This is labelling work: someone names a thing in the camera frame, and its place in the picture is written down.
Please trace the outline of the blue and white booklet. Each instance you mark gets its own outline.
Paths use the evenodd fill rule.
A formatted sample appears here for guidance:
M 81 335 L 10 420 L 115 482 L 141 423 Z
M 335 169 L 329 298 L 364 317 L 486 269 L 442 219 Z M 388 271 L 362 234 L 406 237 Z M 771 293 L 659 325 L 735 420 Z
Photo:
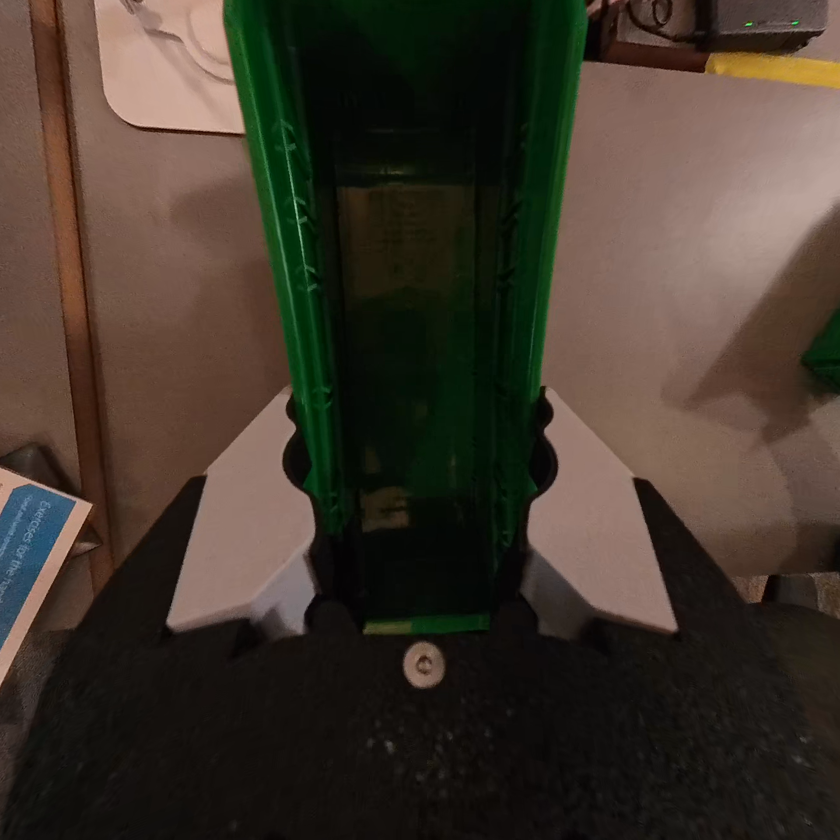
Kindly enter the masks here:
M 87 501 L 1 468 L 1 680 L 91 510 Z

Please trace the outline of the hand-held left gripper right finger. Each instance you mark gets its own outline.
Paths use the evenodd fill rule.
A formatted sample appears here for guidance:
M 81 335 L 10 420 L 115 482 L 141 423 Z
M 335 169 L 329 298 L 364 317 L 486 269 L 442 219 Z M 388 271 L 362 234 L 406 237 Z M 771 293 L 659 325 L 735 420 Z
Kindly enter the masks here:
M 636 477 L 550 387 L 498 480 L 497 630 L 583 638 L 596 623 L 673 636 Z

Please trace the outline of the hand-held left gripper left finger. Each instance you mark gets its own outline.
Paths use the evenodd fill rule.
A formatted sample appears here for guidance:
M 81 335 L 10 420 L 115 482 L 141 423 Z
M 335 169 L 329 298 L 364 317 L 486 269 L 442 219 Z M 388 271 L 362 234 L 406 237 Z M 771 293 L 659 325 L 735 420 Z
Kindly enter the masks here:
M 240 619 L 267 637 L 307 632 L 317 526 L 284 466 L 290 405 L 287 386 L 207 468 L 166 620 L 175 634 Z

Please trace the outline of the yellow tape strip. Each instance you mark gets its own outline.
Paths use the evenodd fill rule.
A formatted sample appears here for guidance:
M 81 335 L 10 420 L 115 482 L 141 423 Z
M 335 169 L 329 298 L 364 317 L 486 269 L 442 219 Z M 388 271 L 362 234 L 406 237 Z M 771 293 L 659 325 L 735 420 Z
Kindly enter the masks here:
M 718 52 L 709 55 L 704 72 L 719 77 L 839 90 L 839 63 L 824 59 Z

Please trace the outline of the white stand base board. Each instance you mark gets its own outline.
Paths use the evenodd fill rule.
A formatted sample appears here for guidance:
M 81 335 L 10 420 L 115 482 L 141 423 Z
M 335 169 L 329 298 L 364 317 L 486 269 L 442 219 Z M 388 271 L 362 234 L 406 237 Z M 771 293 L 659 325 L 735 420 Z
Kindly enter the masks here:
M 108 105 L 140 129 L 243 135 L 235 79 L 207 74 L 186 47 L 186 12 L 194 2 L 94 3 Z

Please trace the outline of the green plastic bin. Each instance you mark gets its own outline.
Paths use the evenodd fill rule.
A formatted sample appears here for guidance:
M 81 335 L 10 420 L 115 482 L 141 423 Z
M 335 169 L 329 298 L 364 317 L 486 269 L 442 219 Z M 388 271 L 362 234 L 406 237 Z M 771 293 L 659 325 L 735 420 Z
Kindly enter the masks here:
M 224 2 L 321 599 L 473 634 L 517 598 L 583 2 Z
M 833 319 L 801 356 L 802 366 L 824 390 L 839 393 L 839 321 Z

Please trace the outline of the white round pad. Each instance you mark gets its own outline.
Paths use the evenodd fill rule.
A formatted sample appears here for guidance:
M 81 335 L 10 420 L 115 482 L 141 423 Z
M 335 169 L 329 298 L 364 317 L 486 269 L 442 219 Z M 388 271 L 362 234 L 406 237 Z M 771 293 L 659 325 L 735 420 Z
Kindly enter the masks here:
M 233 83 L 234 72 L 224 28 L 224 2 L 194 2 L 186 12 L 185 21 L 185 45 L 194 62 L 216 79 Z

